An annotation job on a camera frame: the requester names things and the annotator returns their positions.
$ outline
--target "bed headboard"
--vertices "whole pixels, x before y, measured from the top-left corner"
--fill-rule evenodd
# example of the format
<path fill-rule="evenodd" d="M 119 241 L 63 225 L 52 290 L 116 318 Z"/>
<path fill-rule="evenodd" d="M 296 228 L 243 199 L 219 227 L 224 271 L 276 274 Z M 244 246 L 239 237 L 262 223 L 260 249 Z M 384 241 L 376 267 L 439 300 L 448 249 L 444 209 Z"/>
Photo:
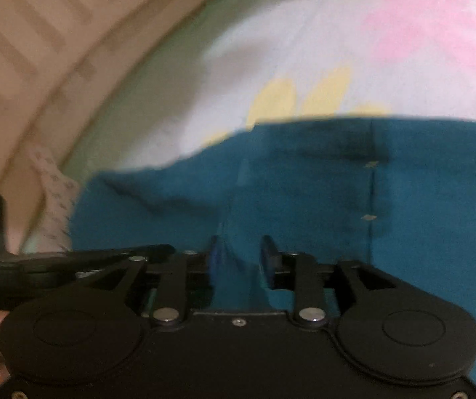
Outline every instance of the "bed headboard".
<path fill-rule="evenodd" d="M 0 192 L 18 252 L 42 189 L 26 145 L 59 163 L 129 71 L 205 0 L 0 0 Z"/>

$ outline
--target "yellow pattern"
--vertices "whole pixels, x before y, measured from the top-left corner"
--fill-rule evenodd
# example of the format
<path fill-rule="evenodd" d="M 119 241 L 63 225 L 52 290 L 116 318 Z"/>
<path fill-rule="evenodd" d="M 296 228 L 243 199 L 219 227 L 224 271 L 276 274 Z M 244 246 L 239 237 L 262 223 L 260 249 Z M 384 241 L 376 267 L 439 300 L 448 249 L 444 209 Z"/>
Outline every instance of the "yellow pattern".
<path fill-rule="evenodd" d="M 384 117 L 390 113 L 389 109 L 375 103 L 363 103 L 349 111 L 349 115 L 354 117 Z"/>
<path fill-rule="evenodd" d="M 340 107 L 351 83 L 349 66 L 334 69 L 308 94 L 301 107 L 300 116 L 305 118 L 333 116 Z"/>
<path fill-rule="evenodd" d="M 333 69 L 323 78 L 303 101 L 300 114 L 295 116 L 297 91 L 291 79 L 274 79 L 255 97 L 249 109 L 246 128 L 251 130 L 262 122 L 284 122 L 299 118 L 328 118 L 339 116 L 350 117 L 383 117 L 390 110 L 379 103 L 365 102 L 350 110 L 347 114 L 340 113 L 340 105 L 349 89 L 352 70 L 349 66 Z M 232 135 L 228 131 L 218 131 L 203 141 L 203 147 L 209 147 L 225 141 Z"/>
<path fill-rule="evenodd" d="M 213 133 L 203 141 L 203 148 L 219 144 L 220 142 L 225 141 L 230 136 L 231 136 L 231 133 L 226 132 L 224 130 Z"/>
<path fill-rule="evenodd" d="M 269 121 L 283 122 L 294 117 L 297 90 L 291 79 L 274 79 L 256 96 L 249 108 L 245 127 Z"/>

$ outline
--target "screw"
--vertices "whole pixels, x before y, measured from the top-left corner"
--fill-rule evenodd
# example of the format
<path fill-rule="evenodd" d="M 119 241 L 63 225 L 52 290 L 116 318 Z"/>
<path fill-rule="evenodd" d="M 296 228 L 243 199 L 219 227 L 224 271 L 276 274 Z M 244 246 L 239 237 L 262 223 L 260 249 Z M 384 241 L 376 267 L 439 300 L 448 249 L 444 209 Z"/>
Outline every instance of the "screw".
<path fill-rule="evenodd" d="M 299 311 L 299 317 L 305 321 L 318 322 L 325 319 L 327 314 L 320 308 L 304 308 Z"/>
<path fill-rule="evenodd" d="M 179 317 L 179 311 L 173 308 L 160 308 L 153 312 L 153 318 L 161 322 L 175 321 Z"/>
<path fill-rule="evenodd" d="M 235 327 L 245 327 L 246 324 L 247 324 L 247 321 L 245 321 L 245 319 L 243 319 L 243 318 L 234 318 L 233 319 L 233 326 L 235 326 Z"/>

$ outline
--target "white bedsheet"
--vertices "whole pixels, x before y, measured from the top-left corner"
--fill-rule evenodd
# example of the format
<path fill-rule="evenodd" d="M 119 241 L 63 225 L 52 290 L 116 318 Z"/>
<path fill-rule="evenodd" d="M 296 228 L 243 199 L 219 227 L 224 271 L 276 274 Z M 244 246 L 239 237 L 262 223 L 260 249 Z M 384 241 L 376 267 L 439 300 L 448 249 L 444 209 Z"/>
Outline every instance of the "white bedsheet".
<path fill-rule="evenodd" d="M 160 166 L 261 119 L 476 119 L 476 0 L 212 0 L 124 82 L 65 166 Z"/>

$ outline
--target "teal cloth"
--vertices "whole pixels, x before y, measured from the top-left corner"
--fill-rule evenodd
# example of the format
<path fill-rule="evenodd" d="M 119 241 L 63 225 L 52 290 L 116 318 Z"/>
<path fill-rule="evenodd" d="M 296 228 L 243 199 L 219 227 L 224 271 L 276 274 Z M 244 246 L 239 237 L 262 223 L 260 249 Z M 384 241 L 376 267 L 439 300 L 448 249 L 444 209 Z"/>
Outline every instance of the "teal cloth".
<path fill-rule="evenodd" d="M 165 169 L 98 174 L 71 223 L 75 249 L 203 250 L 215 234 L 226 248 L 216 307 L 291 307 L 260 273 L 269 234 L 321 262 L 372 262 L 476 317 L 476 123 L 256 126 Z"/>

